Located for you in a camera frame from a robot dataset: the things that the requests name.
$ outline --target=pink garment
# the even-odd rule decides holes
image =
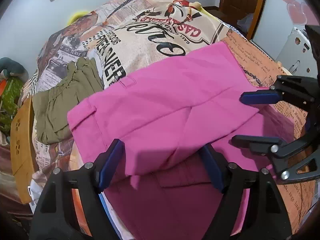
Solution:
[[[105,194],[137,240],[202,239],[222,197],[194,154],[206,143],[257,171],[268,159],[231,146],[233,135],[293,140],[293,124],[270,106],[239,102],[244,91],[256,89],[219,42],[138,70],[68,113],[84,163],[114,138],[124,141],[125,157]],[[244,191],[234,232],[247,202]]]

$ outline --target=bed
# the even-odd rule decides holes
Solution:
[[[112,41],[112,45],[103,43],[105,37]],[[166,45],[159,46],[164,41],[173,49]],[[286,74],[281,66],[237,33],[236,29],[206,13],[196,3],[186,0],[111,0],[50,36],[37,59],[37,71],[23,87],[22,101],[56,86],[66,76],[67,64],[80,56],[95,58],[104,88],[107,89],[122,76],[152,62],[185,55],[219,41],[229,46],[249,82],[255,86],[268,87],[274,83],[277,75]],[[284,102],[274,107],[292,119],[294,137],[298,138],[305,124],[306,113]],[[37,141],[36,119],[32,142],[39,166],[31,182],[34,192],[41,192],[54,168],[67,171],[83,165],[72,137],[51,145]],[[315,182],[278,187],[289,213],[292,230],[296,232],[311,207]],[[90,234],[76,190],[73,195],[79,224],[83,231]],[[101,199],[121,238],[133,239],[105,196],[102,195]]]

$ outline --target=folded clothing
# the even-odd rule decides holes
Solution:
[[[95,60],[81,57],[68,64],[68,75],[54,88],[32,98],[37,139],[50,144],[71,137],[67,112],[84,98],[102,91]]]
[[[273,108],[239,102],[244,91],[256,90],[228,47],[216,43],[153,63],[69,111],[84,163],[114,138],[125,143],[125,157],[104,192],[135,239],[202,239],[222,198],[195,154],[206,143],[257,171],[270,164],[268,158],[231,146],[232,135],[293,140],[293,124]],[[244,190],[234,232],[247,203]]]

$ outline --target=green pants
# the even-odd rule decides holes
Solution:
[[[32,98],[37,120],[37,139],[44,144],[71,137],[67,113],[80,101],[103,90],[95,60],[81,57],[77,68],[68,64],[68,75],[56,87],[35,94]]]

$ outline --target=metal screw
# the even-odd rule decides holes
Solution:
[[[284,171],[281,174],[281,179],[285,180],[285,179],[289,178],[289,176],[290,176],[289,171]]]
[[[271,148],[270,148],[270,151],[272,153],[276,153],[277,151],[279,150],[279,146],[278,145],[272,145]]]
[[[61,171],[60,168],[55,168],[55,169],[53,170],[53,174],[58,174],[60,171]]]
[[[84,165],[84,167],[85,167],[86,169],[91,169],[91,168],[93,167],[93,163],[86,163],[86,164]]]
[[[266,169],[266,168],[262,168],[262,169],[261,169],[261,172],[262,172],[263,174],[265,174],[265,175],[269,174],[269,171],[268,171],[268,169]]]
[[[238,167],[238,165],[235,164],[235,163],[229,163],[228,166],[229,166],[230,169],[233,169],[233,170]]]

